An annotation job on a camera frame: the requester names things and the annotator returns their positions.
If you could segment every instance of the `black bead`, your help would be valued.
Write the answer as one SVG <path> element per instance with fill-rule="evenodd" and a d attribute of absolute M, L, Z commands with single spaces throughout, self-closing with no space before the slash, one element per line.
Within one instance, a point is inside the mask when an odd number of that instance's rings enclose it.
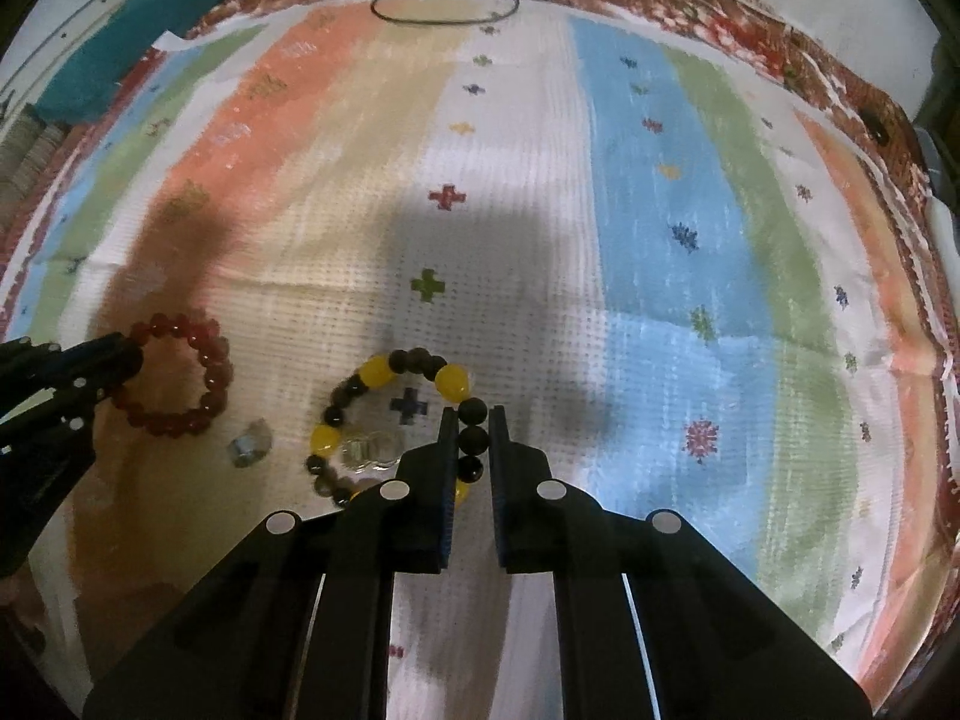
<path fill-rule="evenodd" d="M 457 446 L 466 455 L 482 455 L 490 446 L 490 439 L 482 427 L 469 425 L 460 431 Z"/>
<path fill-rule="evenodd" d="M 328 474 L 320 474 L 313 482 L 313 491 L 320 495 L 320 498 L 330 498 L 333 495 L 333 480 Z"/>
<path fill-rule="evenodd" d="M 344 410 L 340 406 L 328 406 L 323 412 L 323 422 L 330 427 L 340 427 L 346 418 L 347 415 L 344 414 Z"/>
<path fill-rule="evenodd" d="M 347 408 L 352 402 L 353 395 L 347 392 L 343 386 L 338 386 L 338 388 L 330 394 L 330 403 L 340 409 Z"/>
<path fill-rule="evenodd" d="M 349 393 L 350 397 L 360 397 L 360 395 L 366 394 L 370 388 L 363 383 L 363 379 L 360 378 L 359 373 L 354 373 L 350 376 L 347 381 L 342 384 L 342 387 Z"/>
<path fill-rule="evenodd" d="M 394 349 L 390 353 L 390 357 L 387 357 L 387 365 L 390 365 L 390 370 L 394 373 L 406 373 L 407 372 L 407 353 L 403 349 Z"/>
<path fill-rule="evenodd" d="M 435 354 L 430 358 L 430 365 L 424 368 L 424 379 L 432 382 L 437 378 L 437 374 L 444 365 L 446 365 L 446 360 L 443 357 L 440 357 L 439 354 Z"/>
<path fill-rule="evenodd" d="M 473 455 L 464 455 L 457 461 L 457 479 L 468 485 L 478 482 L 483 476 L 483 463 Z"/>
<path fill-rule="evenodd" d="M 353 492 L 347 488 L 336 488 L 333 490 L 333 502 L 341 509 L 345 509 L 352 495 Z"/>
<path fill-rule="evenodd" d="M 487 418 L 487 404 L 478 397 L 469 397 L 457 407 L 457 416 L 464 425 L 479 425 Z"/>
<path fill-rule="evenodd" d="M 326 473 L 330 468 L 330 465 L 326 461 L 326 458 L 322 458 L 320 455 L 310 455 L 306 461 L 306 469 L 315 476 L 320 476 Z"/>
<path fill-rule="evenodd" d="M 411 373 L 422 373 L 424 370 L 428 370 L 432 362 L 433 358 L 430 356 L 430 352 L 422 346 L 407 352 L 407 370 Z"/>

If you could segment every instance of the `blue cross pattern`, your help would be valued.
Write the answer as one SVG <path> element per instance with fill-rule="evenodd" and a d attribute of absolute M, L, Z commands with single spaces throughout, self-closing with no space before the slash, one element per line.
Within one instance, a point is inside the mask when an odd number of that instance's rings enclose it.
<path fill-rule="evenodd" d="M 403 397 L 395 397 L 390 401 L 390 410 L 400 412 L 400 424 L 412 425 L 414 417 L 417 415 L 426 416 L 427 404 L 424 401 L 416 400 L 418 391 L 408 386 L 403 391 Z"/>

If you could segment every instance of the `red cross pattern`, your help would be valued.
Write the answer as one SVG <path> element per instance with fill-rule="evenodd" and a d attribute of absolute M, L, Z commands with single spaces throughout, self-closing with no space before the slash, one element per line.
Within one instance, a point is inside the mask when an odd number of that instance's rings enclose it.
<path fill-rule="evenodd" d="M 444 184 L 443 191 L 431 191 L 429 197 L 436 201 L 438 208 L 444 211 L 452 211 L 455 202 L 467 202 L 467 195 L 462 191 L 457 191 L 453 184 Z"/>

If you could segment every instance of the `red beaded bracelet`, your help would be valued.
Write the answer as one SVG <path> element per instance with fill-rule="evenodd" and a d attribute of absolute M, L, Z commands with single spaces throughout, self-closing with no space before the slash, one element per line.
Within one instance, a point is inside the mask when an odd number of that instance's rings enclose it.
<path fill-rule="evenodd" d="M 126 386 L 120 385 L 110 393 L 110 400 L 127 413 L 131 427 L 146 428 L 151 436 L 169 436 L 178 439 L 184 433 L 198 436 L 210 427 L 213 418 L 227 408 L 227 387 L 233 381 L 233 366 L 229 362 L 230 344 L 220 335 L 216 319 L 191 322 L 186 314 L 170 319 L 167 314 L 154 314 L 150 324 L 135 322 L 130 338 L 146 346 L 150 338 L 186 338 L 190 348 L 197 351 L 197 360 L 203 366 L 203 384 L 208 390 L 200 396 L 200 407 L 179 413 L 148 412 L 143 404 L 133 400 Z"/>

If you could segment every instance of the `green cross pattern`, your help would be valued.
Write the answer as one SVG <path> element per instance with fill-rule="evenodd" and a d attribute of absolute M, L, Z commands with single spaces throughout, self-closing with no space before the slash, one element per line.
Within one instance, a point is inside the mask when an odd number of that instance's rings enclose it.
<path fill-rule="evenodd" d="M 435 275 L 434 269 L 424 268 L 420 278 L 410 279 L 410 289 L 421 294 L 421 302 L 423 303 L 432 303 L 434 295 L 442 295 L 446 290 L 445 282 L 437 281 L 434 278 Z"/>

